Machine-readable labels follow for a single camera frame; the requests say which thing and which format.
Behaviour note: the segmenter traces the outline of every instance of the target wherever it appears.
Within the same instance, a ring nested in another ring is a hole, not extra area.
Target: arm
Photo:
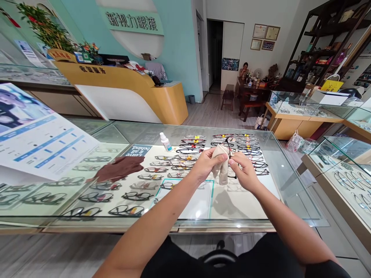
[[[189,174],[129,228],[94,278],[140,277],[197,187],[205,181],[214,165],[228,159],[226,154],[211,158],[214,150],[203,151]]]
[[[250,191],[263,207],[279,237],[303,264],[339,261],[309,225],[277,199],[257,178],[251,161],[242,153],[229,160],[243,188]]]

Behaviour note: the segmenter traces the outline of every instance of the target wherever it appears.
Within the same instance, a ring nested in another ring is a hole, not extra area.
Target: person
[[[229,159],[229,165],[241,186],[260,202],[277,233],[267,233],[252,250],[221,268],[176,246],[168,237],[170,229],[213,166],[228,159],[226,154],[212,158],[214,150],[204,150],[189,174],[128,229],[94,278],[350,278],[319,235],[259,181],[251,161],[240,152]]]
[[[31,122],[45,115],[53,113],[53,111],[47,106],[41,103],[37,103],[29,97],[25,96],[25,98],[30,102],[24,102],[16,95],[6,90],[0,89],[0,102],[8,105],[13,105],[14,107],[10,109],[9,112],[17,117],[19,119],[18,122],[22,124]]]
[[[245,74],[247,74],[247,68],[248,68],[248,63],[244,63],[243,68],[240,69],[240,77],[242,77],[242,79],[246,78]]]

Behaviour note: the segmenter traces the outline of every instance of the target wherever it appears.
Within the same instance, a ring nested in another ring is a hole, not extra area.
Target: door
[[[227,22],[223,25],[223,57],[239,59],[241,55],[241,45],[244,23]],[[221,91],[225,90],[228,84],[236,84],[238,71],[221,70]]]

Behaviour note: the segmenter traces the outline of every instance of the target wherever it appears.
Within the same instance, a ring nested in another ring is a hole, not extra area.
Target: doorway
[[[220,94],[223,21],[208,19],[209,93]]]

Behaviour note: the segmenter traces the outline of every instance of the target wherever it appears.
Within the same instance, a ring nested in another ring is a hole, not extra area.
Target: gray floor
[[[189,117],[183,125],[253,129],[256,112],[250,111],[247,122],[238,116],[237,101],[234,100],[234,111],[229,107],[220,110],[221,95],[208,94],[203,104],[187,104]],[[290,162],[297,168],[301,163],[299,152],[290,153],[284,149]],[[301,177],[311,190],[315,181],[307,171]],[[353,249],[336,229],[331,227],[315,229],[340,257],[340,263],[353,278],[370,278]],[[226,249],[240,255],[249,251],[263,236],[263,233],[241,235],[171,235],[172,240],[185,252],[198,258],[215,249],[223,239]],[[36,234],[19,236],[0,236],[0,277],[91,277],[102,264],[109,252],[119,240],[115,234]]]

